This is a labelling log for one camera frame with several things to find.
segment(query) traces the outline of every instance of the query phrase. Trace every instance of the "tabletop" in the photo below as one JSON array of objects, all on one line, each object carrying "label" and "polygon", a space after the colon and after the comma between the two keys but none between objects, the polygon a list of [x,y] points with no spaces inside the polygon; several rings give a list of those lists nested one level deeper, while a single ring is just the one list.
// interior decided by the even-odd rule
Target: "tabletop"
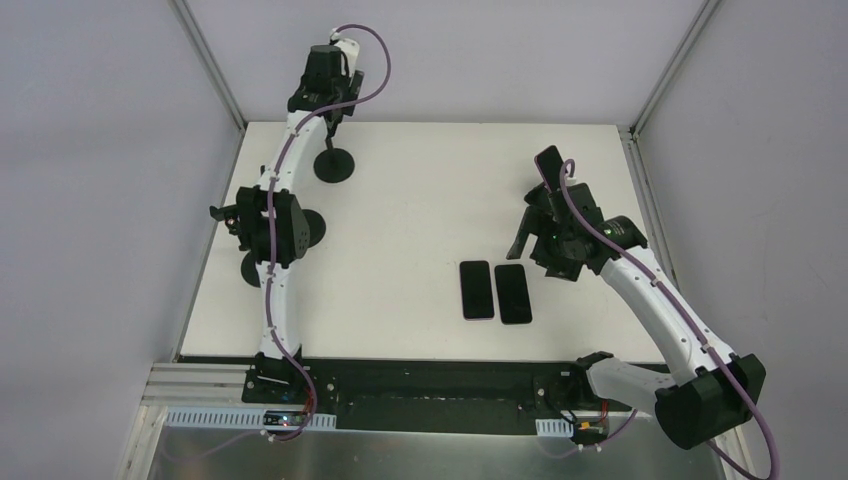
[{"label": "tabletop", "polygon": [[[252,122],[226,204],[273,160],[281,122]],[[603,280],[546,278],[527,258],[505,260],[540,182],[534,156],[556,145],[577,162],[607,218],[644,231],[619,133],[612,125],[343,123],[337,148],[356,169],[339,184],[299,175],[304,209],[323,215],[324,239],[298,271],[297,316],[305,357],[568,361],[604,350],[626,361],[661,362],[636,316]],[[240,275],[238,240],[219,224],[183,340],[184,356],[253,356],[262,335],[262,295]],[[533,321],[504,325],[463,318],[459,263],[525,266]]]}]

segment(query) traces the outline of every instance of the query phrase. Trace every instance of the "black disc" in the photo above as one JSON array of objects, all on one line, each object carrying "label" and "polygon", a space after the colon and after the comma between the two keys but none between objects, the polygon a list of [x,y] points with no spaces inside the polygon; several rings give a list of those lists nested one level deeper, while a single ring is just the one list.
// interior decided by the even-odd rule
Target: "black disc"
[{"label": "black disc", "polygon": [[353,155],[340,148],[324,150],[315,157],[315,176],[327,183],[339,183],[353,175]]},{"label": "black disc", "polygon": [[306,217],[306,222],[309,224],[309,246],[314,247],[327,233],[327,222],[315,210],[304,210],[303,216]]},{"label": "black disc", "polygon": [[256,271],[256,260],[253,259],[253,253],[247,252],[244,259],[241,261],[241,278],[248,285],[259,288],[259,272]]}]

